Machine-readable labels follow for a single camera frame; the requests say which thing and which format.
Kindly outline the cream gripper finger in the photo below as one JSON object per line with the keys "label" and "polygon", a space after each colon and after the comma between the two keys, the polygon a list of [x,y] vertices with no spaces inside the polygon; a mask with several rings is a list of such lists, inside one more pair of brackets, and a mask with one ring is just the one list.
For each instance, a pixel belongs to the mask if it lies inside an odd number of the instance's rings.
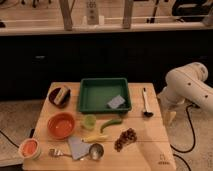
{"label": "cream gripper finger", "polygon": [[166,111],[164,113],[164,125],[165,126],[170,125],[175,117],[176,117],[175,111]]}

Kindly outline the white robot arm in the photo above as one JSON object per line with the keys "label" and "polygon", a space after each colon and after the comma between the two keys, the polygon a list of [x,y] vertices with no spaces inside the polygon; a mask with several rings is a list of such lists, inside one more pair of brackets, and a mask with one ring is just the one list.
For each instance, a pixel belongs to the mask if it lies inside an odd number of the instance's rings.
{"label": "white robot arm", "polygon": [[185,100],[213,114],[213,88],[205,84],[207,78],[207,67],[200,62],[174,68],[166,74],[166,86],[157,95],[165,126],[170,125],[175,118],[174,108]]}

